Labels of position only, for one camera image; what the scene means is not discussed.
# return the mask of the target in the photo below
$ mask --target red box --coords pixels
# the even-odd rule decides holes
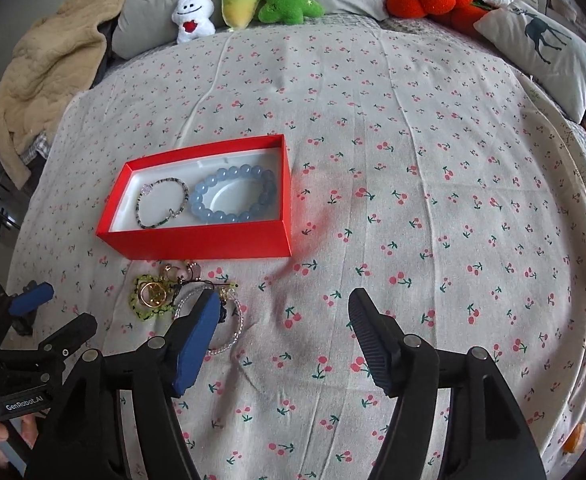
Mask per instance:
[[[112,231],[126,187],[135,171],[163,164],[250,150],[277,148],[280,164],[279,218],[237,224]],[[127,162],[106,202],[96,233],[131,260],[218,260],[291,256],[291,174],[284,135],[223,140],[144,156]]]

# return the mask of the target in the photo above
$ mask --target blue bead bracelet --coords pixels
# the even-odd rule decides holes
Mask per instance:
[[[210,188],[217,186],[218,182],[234,180],[236,178],[253,178],[262,181],[262,192],[257,202],[251,204],[247,210],[241,213],[225,213],[224,211],[211,211],[204,206],[202,200]],[[271,170],[264,170],[261,166],[249,166],[244,164],[239,168],[219,168],[214,174],[210,174],[195,186],[195,193],[190,197],[191,212],[202,222],[213,224],[235,224],[238,222],[251,222],[261,218],[277,195],[278,188],[275,185],[275,175]]]

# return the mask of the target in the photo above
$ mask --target bedsheet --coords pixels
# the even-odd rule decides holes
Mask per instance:
[[[41,340],[81,312],[90,345],[136,348],[169,322],[127,305],[130,262],[94,236],[122,164],[282,132],[292,170],[288,259],[201,262],[239,284],[246,329],[174,406],[200,474],[361,479],[393,401],[347,314],[364,286],[406,333],[487,348],[551,475],[586,420],[586,162],[576,133],[501,59],[446,38],[344,26],[216,34],[127,64],[78,95],[55,137],[9,291],[48,280]],[[16,341],[15,344],[33,344]],[[122,410],[131,414],[130,397]],[[448,395],[423,478],[436,478]],[[132,416],[132,472],[144,477]]]
[[[385,30],[394,30],[395,32],[401,32],[403,34],[415,34],[417,36],[431,36],[444,41],[445,43],[451,43],[461,48],[462,50],[474,50],[482,52],[483,54],[492,54],[497,57],[502,57],[499,50],[497,50],[493,44],[486,40],[476,40],[475,38],[469,38],[468,36],[453,30],[452,28],[445,27],[439,23],[433,22],[427,19],[414,19],[414,20],[403,20],[400,18],[390,17],[382,22],[379,22],[381,28]]]

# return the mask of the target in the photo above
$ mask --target deer print pillow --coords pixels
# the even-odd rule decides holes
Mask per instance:
[[[586,110],[586,43],[527,4],[515,0],[474,25],[524,73],[534,76],[572,121]]]

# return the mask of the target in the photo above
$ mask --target beige blanket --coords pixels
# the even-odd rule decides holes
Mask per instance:
[[[36,22],[13,50],[0,81],[0,160],[17,188],[30,176],[22,154],[57,125],[77,92],[90,88],[106,52],[100,23],[115,18],[124,0],[67,0]]]

